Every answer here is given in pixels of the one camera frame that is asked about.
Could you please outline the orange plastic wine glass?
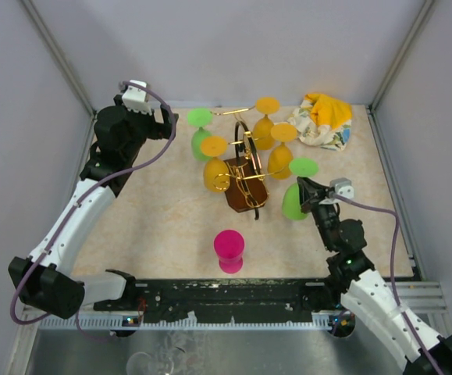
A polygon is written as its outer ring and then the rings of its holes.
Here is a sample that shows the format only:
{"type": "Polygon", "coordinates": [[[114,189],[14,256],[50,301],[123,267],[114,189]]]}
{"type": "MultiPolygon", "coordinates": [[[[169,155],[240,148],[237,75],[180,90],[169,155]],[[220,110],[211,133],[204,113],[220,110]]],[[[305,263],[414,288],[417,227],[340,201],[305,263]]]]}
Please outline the orange plastic wine glass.
{"type": "Polygon", "coordinates": [[[211,192],[221,193],[230,187],[229,168],[220,159],[228,149],[228,142],[220,136],[210,136],[200,145],[201,152],[209,157],[203,169],[205,187],[211,192]]]}
{"type": "Polygon", "coordinates": [[[273,97],[263,97],[255,103],[255,109],[262,114],[262,118],[254,125],[252,132],[258,150],[269,150],[275,144],[275,140],[271,135],[274,123],[269,118],[269,115],[277,113],[279,107],[279,101],[273,97]]]}
{"type": "Polygon", "coordinates": [[[289,123],[278,123],[271,129],[271,136],[279,144],[269,155],[268,174],[277,180],[285,180],[292,174],[289,164],[294,158],[287,143],[297,137],[297,129],[289,123]]]}

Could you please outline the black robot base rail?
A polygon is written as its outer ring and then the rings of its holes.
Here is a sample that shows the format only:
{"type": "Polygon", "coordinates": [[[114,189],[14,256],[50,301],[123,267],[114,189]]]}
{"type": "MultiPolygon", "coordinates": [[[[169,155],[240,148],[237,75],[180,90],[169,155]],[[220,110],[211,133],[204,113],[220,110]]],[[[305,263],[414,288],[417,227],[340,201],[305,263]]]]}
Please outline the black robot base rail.
{"type": "Polygon", "coordinates": [[[189,323],[193,328],[313,326],[337,338],[356,325],[321,279],[136,279],[118,299],[94,304],[99,312],[134,312],[144,325],[189,323]]]}

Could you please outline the gold wire wine glass rack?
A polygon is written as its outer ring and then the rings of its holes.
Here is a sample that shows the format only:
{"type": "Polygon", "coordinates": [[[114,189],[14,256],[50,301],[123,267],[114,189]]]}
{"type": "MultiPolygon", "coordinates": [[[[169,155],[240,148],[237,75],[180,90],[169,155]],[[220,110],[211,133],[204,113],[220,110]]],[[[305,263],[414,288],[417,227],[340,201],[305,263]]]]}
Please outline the gold wire wine glass rack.
{"type": "Polygon", "coordinates": [[[224,160],[229,168],[230,187],[223,193],[226,196],[228,206],[236,213],[252,211],[254,220],[260,219],[260,209],[269,200],[270,193],[266,180],[268,174],[268,160],[271,151],[279,144],[275,144],[269,150],[258,150],[253,137],[253,129],[249,128],[242,114],[249,108],[234,109],[222,112],[222,116],[234,118],[234,139],[229,143],[233,147],[234,157],[224,160]]]}

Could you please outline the green plastic wine glass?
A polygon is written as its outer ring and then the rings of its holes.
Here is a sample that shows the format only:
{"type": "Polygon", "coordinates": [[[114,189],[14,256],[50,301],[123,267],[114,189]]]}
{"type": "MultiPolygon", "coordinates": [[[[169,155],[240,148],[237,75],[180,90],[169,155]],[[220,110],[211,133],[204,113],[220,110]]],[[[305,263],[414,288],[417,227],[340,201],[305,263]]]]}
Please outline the green plastic wine glass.
{"type": "MultiPolygon", "coordinates": [[[[298,157],[293,159],[288,168],[290,172],[297,177],[313,177],[319,171],[318,163],[307,157],[298,157]]],[[[300,188],[297,182],[292,183],[283,196],[282,214],[289,220],[299,221],[307,217],[306,213],[301,211],[300,188]]]]}
{"type": "Polygon", "coordinates": [[[195,129],[191,138],[191,150],[196,160],[207,162],[209,157],[201,151],[201,143],[212,134],[205,127],[212,121],[213,115],[209,109],[196,108],[187,114],[188,123],[195,129]]]}

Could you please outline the pink plastic wine glass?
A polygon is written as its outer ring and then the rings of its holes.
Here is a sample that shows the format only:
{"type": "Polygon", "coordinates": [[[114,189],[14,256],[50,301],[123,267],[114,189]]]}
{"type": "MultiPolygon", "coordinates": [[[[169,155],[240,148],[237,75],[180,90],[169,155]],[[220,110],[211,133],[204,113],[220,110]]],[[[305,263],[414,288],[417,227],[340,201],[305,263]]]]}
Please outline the pink plastic wine glass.
{"type": "Polygon", "coordinates": [[[234,274],[243,266],[244,237],[236,230],[223,230],[213,241],[213,248],[224,273],[234,274]]]}

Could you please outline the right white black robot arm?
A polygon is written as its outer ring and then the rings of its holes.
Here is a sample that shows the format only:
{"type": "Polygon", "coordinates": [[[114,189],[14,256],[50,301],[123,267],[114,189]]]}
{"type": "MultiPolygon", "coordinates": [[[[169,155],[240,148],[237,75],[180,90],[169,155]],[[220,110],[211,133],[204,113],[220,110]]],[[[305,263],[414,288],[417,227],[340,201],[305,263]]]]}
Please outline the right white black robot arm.
{"type": "Polygon", "coordinates": [[[364,253],[360,220],[340,219],[339,202],[353,203],[348,179],[321,185],[298,177],[299,204],[315,221],[325,249],[332,252],[324,280],[326,303],[354,314],[388,349],[404,374],[452,374],[452,335],[444,337],[418,317],[364,253]]]}

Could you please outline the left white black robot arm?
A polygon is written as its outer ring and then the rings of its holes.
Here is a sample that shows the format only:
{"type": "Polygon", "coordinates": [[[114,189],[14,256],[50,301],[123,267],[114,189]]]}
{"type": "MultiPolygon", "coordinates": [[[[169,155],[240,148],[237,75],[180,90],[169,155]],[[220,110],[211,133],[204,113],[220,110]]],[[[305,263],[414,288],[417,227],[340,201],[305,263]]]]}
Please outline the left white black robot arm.
{"type": "Polygon", "coordinates": [[[95,140],[63,212],[26,258],[15,257],[9,264],[16,288],[9,312],[19,325],[26,324],[26,320],[17,316],[17,302],[39,309],[45,316],[62,319],[76,315],[84,305],[112,302],[128,310],[137,304],[135,279],[128,273],[105,270],[77,280],[71,273],[90,232],[130,175],[162,156],[158,153],[136,165],[144,143],[162,139],[172,142],[178,116],[165,102],[160,103],[162,121],[157,121],[155,111],[143,98],[128,99],[118,94],[113,100],[113,105],[98,111],[94,118],[95,140]]]}

